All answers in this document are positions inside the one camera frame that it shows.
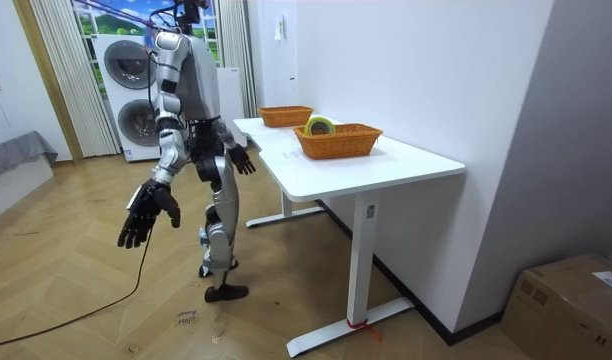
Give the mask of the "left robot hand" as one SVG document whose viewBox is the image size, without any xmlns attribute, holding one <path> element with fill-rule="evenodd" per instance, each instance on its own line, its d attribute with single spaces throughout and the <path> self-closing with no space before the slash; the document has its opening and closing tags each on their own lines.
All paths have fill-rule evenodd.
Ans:
<svg viewBox="0 0 612 360">
<path fill-rule="evenodd" d="M 246 149 L 241 145 L 236 144 L 234 147 L 229 148 L 228 154 L 239 174 L 250 175 L 256 171 Z"/>
</svg>

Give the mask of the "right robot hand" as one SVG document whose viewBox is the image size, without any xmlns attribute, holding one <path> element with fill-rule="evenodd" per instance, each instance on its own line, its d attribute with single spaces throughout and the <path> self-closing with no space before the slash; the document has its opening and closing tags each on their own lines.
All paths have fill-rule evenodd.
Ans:
<svg viewBox="0 0 612 360">
<path fill-rule="evenodd" d="M 173 228 L 179 228 L 181 224 L 181 210 L 170 186 L 152 179 L 136 190 L 127 210 L 129 214 L 119 233 L 118 247 L 137 248 L 146 242 L 161 211 L 167 213 Z"/>
</svg>

